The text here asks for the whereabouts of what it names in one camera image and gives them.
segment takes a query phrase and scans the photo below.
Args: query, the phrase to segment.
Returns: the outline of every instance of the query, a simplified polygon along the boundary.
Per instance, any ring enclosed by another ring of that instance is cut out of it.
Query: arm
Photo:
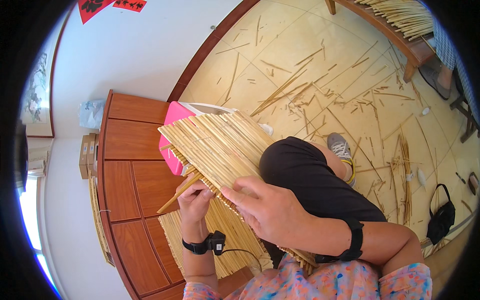
[[[305,220],[291,237],[294,248],[333,256],[350,248],[351,231],[344,221],[312,215]],[[409,264],[423,263],[420,242],[409,228],[386,222],[362,223],[360,259],[381,266],[384,275]]]
[[[344,221],[308,214],[290,190],[249,176],[238,178],[233,189],[222,188],[222,193],[237,205],[245,221],[264,240],[333,256],[350,248],[351,231]],[[386,222],[362,223],[360,258],[380,266],[384,275],[423,262],[420,242],[407,227]]]
[[[183,240],[187,243],[201,243],[208,236],[205,218],[199,222],[191,223],[184,221],[181,224]],[[183,269],[185,270],[186,282],[201,282],[218,291],[218,279],[215,273],[213,252],[197,255],[183,247]]]
[[[193,174],[177,188],[177,191],[192,178]],[[205,215],[210,199],[214,196],[200,180],[192,184],[178,197],[181,213],[181,232],[186,243],[201,243],[208,236]],[[186,282],[200,282],[218,291],[218,279],[215,273],[213,252],[193,254],[183,248],[183,269]]]

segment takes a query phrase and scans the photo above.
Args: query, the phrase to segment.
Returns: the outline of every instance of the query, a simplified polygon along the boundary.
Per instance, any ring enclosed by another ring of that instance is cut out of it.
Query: plastic bag
[[[100,129],[102,125],[103,110],[106,100],[93,100],[83,102],[78,111],[80,126],[92,129]]]

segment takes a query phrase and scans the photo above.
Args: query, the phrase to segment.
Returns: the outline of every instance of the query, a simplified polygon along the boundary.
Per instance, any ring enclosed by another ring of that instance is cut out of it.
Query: black wrist strap
[[[183,246],[190,250],[193,254],[205,254],[208,250],[213,250],[215,255],[221,255],[225,246],[225,234],[218,230],[215,233],[209,233],[206,239],[201,243],[187,244],[181,240]]]
[[[362,255],[362,251],[360,249],[363,244],[363,224],[352,218],[346,218],[342,220],[345,221],[345,223],[348,225],[348,227],[350,227],[350,230],[352,231],[350,249],[343,251],[343,253],[339,256],[317,254],[315,255],[316,263],[324,264],[336,262],[339,260],[349,262],[358,259]]]

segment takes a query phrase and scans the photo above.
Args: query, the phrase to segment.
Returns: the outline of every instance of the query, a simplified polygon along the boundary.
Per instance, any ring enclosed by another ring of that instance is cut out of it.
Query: stack of bamboo mats
[[[96,182],[95,177],[92,177],[92,171],[88,171],[88,187],[90,189],[90,203],[92,205],[93,220],[95,222],[95,229],[98,236],[98,241],[100,242],[100,246],[102,247],[105,261],[112,266],[115,266],[113,262],[113,256],[110,253],[110,248],[107,244],[105,232],[103,231],[102,219],[100,216],[100,207],[98,206],[98,193],[96,189]]]
[[[398,27],[403,38],[411,41],[433,32],[432,14],[416,0],[355,0],[355,3],[370,5],[375,15],[387,19]]]
[[[210,201],[206,216],[210,232],[219,230],[226,234],[225,250],[248,250],[257,258],[266,252],[260,239],[243,222],[235,205],[220,192],[222,186],[233,186],[236,178],[254,175],[260,177],[260,157],[274,140],[247,114],[204,114],[173,122],[158,130],[170,142],[173,155],[185,166],[186,175],[194,173],[194,180],[202,180],[216,195]],[[180,213],[178,211],[159,217],[170,250],[183,274]],[[317,267],[314,255],[295,249],[279,247],[292,255],[308,273]],[[215,257],[218,278],[233,274],[249,265],[250,254],[230,251]]]

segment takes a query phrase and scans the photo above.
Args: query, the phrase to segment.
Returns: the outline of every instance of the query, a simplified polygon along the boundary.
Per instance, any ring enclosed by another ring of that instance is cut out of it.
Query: gray sneaker
[[[352,166],[352,177],[347,180],[347,183],[349,186],[353,187],[357,182],[357,179],[355,178],[355,164],[353,163],[350,146],[347,141],[340,134],[333,132],[328,135],[327,145],[328,149],[338,156],[341,161]]]
[[[446,89],[438,83],[438,72],[429,66],[423,65],[419,67],[420,75],[425,79],[429,86],[442,97],[443,100],[448,100],[450,97],[450,89]]]

